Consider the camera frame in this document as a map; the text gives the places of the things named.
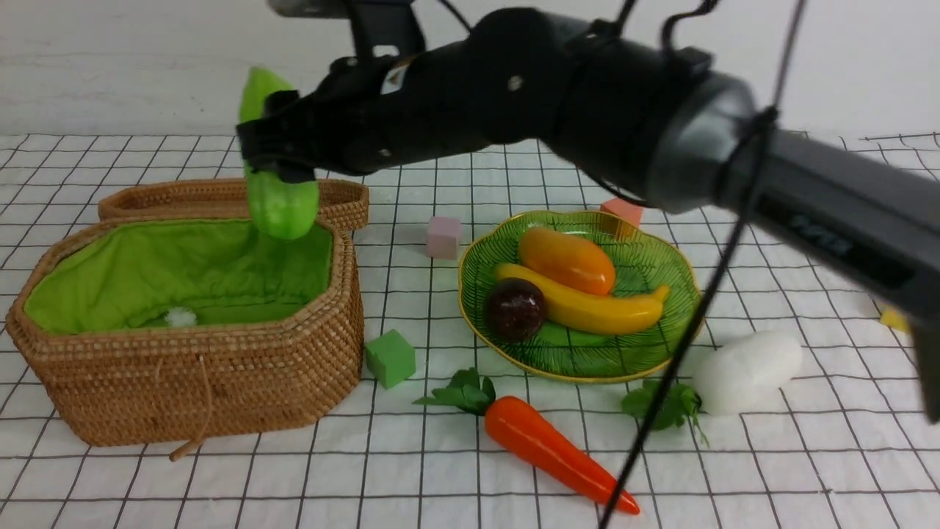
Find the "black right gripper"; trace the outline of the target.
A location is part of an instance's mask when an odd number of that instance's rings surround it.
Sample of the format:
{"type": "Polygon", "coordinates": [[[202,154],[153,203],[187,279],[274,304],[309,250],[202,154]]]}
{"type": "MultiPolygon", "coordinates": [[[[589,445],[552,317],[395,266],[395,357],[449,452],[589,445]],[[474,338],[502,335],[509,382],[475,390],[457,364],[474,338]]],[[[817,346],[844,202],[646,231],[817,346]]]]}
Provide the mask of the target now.
{"type": "Polygon", "coordinates": [[[333,67],[314,93],[276,90],[236,127],[249,171],[312,183],[316,168],[364,175],[469,153],[465,51],[333,67]]]}

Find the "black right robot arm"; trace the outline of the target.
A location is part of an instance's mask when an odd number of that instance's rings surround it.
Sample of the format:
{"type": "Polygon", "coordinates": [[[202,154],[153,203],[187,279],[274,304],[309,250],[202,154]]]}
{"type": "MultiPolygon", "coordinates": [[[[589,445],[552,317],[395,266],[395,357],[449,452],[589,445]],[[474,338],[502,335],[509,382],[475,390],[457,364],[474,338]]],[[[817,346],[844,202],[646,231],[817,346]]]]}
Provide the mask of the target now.
{"type": "Polygon", "coordinates": [[[350,176],[540,140],[612,192],[685,213],[742,215],[906,315],[927,418],[938,422],[938,184],[825,142],[783,132],[748,85],[620,21],[531,7],[487,14],[427,50],[408,1],[272,1],[291,18],[347,19],[355,56],[309,95],[278,88],[237,127],[242,158],[289,183],[350,176]]]}

